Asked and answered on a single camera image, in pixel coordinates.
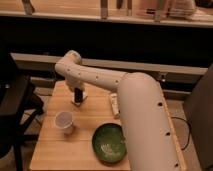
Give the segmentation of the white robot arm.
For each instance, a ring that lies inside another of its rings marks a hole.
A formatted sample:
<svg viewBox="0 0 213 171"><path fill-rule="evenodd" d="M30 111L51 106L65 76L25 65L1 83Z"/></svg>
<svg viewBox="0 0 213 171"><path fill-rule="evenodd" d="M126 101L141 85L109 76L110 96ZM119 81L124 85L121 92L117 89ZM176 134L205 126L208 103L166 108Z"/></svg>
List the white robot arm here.
<svg viewBox="0 0 213 171"><path fill-rule="evenodd" d="M73 50L55 70L73 88L86 82L117 94L131 171L181 171L164 96L152 76L86 67Z"/></svg>

